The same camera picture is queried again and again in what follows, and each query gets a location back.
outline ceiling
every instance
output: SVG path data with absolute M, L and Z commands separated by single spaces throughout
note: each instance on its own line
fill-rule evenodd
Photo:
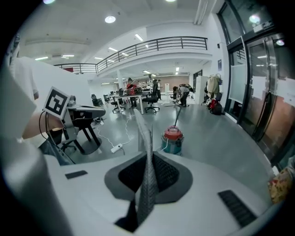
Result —
M 214 0 L 208 1 L 206 15 L 214 4 Z M 134 40 L 134 32 L 139 30 L 144 37 L 146 26 L 193 22 L 198 4 L 199 0 L 56 0 L 50 5 L 42 3 L 20 29 L 20 56 L 48 56 L 49 60 L 44 62 L 50 64 L 85 62 L 98 56 L 105 45 L 119 37 L 121 42 L 128 42 L 128 46 L 138 43 Z M 110 15 L 117 20 L 107 24 L 104 20 Z M 75 57 L 61 59 L 60 55 L 64 54 Z
M 188 72 L 195 73 L 199 71 L 208 60 L 201 59 L 165 59 L 151 61 L 143 64 L 133 65 L 120 70 L 123 78 L 147 77 L 143 71 L 149 71 L 152 74 L 160 76 L 170 76 L 175 74 L 176 67 L 179 67 L 178 75 L 188 75 Z M 117 73 L 108 74 L 109 78 L 117 78 Z

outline hanging jacket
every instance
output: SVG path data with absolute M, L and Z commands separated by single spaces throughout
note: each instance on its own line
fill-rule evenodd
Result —
M 207 91 L 212 94 L 219 93 L 219 77 L 211 76 L 207 81 Z

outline vacuum cleaner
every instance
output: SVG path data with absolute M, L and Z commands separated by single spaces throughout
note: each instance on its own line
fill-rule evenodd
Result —
M 181 109 L 182 107 L 180 106 L 174 125 L 169 126 L 161 135 L 162 150 L 166 153 L 178 154 L 181 152 L 184 135 L 181 132 L 181 130 L 176 126 Z

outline ceiling light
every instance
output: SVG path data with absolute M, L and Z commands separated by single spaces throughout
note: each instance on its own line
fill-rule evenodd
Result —
M 279 46 L 283 46 L 283 45 L 285 45 L 284 41 L 281 40 L 281 39 L 278 40 L 278 41 L 276 41 L 276 44 L 279 45 Z
M 117 49 L 114 49 L 114 48 L 112 48 L 112 47 L 109 47 L 109 49 L 110 49 L 110 50 L 113 50 L 113 51 L 115 51 L 115 52 L 118 51 Z
M 115 22 L 116 18 L 113 16 L 108 16 L 107 18 L 105 18 L 105 22 L 107 23 L 113 23 Z
M 45 4 L 50 4 L 50 3 L 53 3 L 55 0 L 43 0 L 43 2 L 45 3 Z
M 138 35 L 138 34 L 136 34 L 135 35 L 140 41 L 143 41 L 143 39 Z
M 249 20 L 252 22 L 252 23 L 259 23 L 260 22 L 260 17 L 259 16 L 256 16 L 256 15 L 252 15 L 249 17 Z
M 39 57 L 39 58 L 36 58 L 35 60 L 40 61 L 40 60 L 45 60 L 45 59 L 48 59 L 48 57 Z

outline backpack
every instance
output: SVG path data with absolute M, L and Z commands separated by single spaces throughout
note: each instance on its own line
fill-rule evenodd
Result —
M 210 113 L 213 115 L 221 115 L 222 114 L 222 106 L 220 103 L 216 103 L 215 106 L 210 110 Z
M 188 83 L 183 83 L 183 84 L 180 84 L 179 86 L 180 87 L 187 87 L 190 92 L 194 92 L 194 89 Z

